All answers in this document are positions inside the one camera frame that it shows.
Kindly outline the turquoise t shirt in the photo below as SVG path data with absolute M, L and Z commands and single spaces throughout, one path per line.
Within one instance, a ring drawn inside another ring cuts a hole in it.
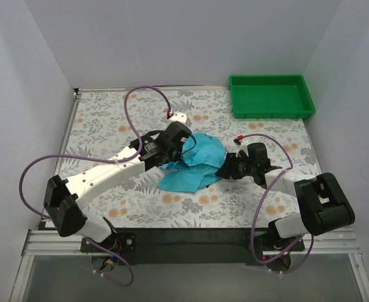
M 182 146 L 182 161 L 161 167 L 166 174 L 157 188 L 178 193 L 195 193 L 221 180 L 216 172 L 226 158 L 226 149 L 217 137 L 193 133 Z

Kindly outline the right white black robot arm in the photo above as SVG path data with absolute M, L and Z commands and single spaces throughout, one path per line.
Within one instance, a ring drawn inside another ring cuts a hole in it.
M 295 197 L 299 212 L 271 221 L 256 237 L 245 231 L 227 235 L 228 243 L 254 247 L 255 250 L 264 247 L 290 250 L 294 241 L 306 234 L 318 236 L 355 222 L 355 213 L 333 174 L 296 174 L 272 165 L 264 143 L 248 143 L 241 137 L 234 139 L 234 143 L 238 151 L 227 154 L 216 175 L 232 180 L 251 177 L 266 191 L 279 191 Z

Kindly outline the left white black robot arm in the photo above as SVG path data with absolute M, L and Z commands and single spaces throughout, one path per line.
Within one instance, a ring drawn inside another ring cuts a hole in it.
M 103 192 L 154 167 L 179 160 L 183 144 L 192 132 L 173 121 L 165 130 L 146 133 L 109 159 L 85 172 L 49 179 L 44 208 L 61 237 L 81 235 L 105 252 L 115 248 L 117 237 L 106 218 L 93 215 L 87 205 Z

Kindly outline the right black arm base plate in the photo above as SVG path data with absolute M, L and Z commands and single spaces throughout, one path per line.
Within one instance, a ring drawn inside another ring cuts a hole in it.
M 287 248 L 294 240 L 296 239 L 296 237 L 290 237 L 290 238 L 280 238 L 278 240 L 270 240 L 268 239 L 268 235 L 266 235 L 266 233 L 264 232 L 257 232 L 255 237 L 254 237 L 254 248 L 256 252 L 276 252 L 279 253 L 281 251 L 283 251 L 285 248 Z M 244 235 L 241 236 L 240 239 L 241 243 L 247 248 L 250 249 L 250 240 L 251 240 L 251 235 L 250 233 L 246 233 Z M 305 251 L 305 245 L 302 240 L 297 241 L 297 243 L 295 245 L 293 245 L 293 247 L 290 248 L 290 251 L 296 251 L 296 252 L 301 252 L 301 251 Z

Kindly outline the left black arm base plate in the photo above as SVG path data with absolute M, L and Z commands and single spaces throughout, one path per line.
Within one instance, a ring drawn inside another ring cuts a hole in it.
M 113 252 L 134 252 L 136 249 L 136 234 L 133 232 L 112 233 L 107 239 L 96 244 Z M 91 244 L 88 239 L 83 239 L 80 251 L 84 253 L 102 252 L 102 249 Z

